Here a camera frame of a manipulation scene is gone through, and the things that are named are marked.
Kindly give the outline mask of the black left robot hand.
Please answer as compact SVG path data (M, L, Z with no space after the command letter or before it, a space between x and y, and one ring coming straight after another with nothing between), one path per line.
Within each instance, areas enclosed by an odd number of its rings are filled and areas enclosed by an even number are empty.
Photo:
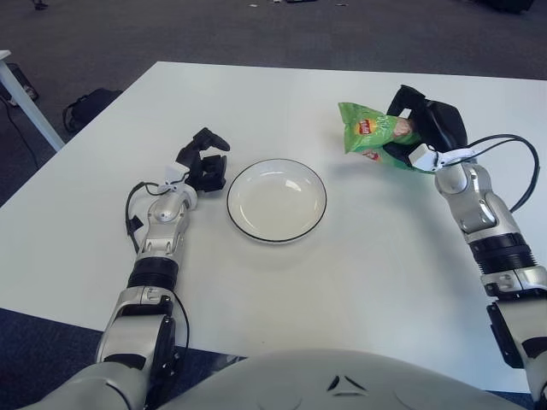
M209 148L228 152L230 145L223 138L204 127L180 150L175 160L188 168L185 172L187 174L185 182L195 191L218 191L222 190L226 184L227 157L225 155L202 157L201 153Z

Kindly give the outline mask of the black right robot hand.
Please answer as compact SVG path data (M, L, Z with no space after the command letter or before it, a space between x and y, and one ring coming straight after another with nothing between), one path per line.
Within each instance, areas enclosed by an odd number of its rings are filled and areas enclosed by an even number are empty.
M409 155L419 144L432 146L445 153L463 149L468 136L458 109L444 102L428 100L416 89L402 85L393 97L387 114L405 125L404 134L394 137L383 150L410 166Z

